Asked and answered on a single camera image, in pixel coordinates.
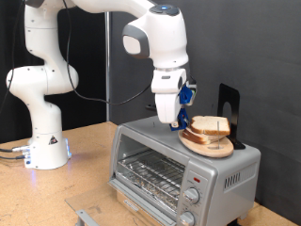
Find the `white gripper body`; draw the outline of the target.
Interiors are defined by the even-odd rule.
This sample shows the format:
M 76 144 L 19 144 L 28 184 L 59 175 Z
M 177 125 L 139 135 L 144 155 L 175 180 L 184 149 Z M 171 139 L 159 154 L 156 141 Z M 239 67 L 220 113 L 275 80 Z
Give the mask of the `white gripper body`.
M 159 121 L 172 123 L 178 121 L 181 109 L 194 102 L 198 87 L 186 82 L 180 91 L 172 93 L 156 93 L 155 104 Z

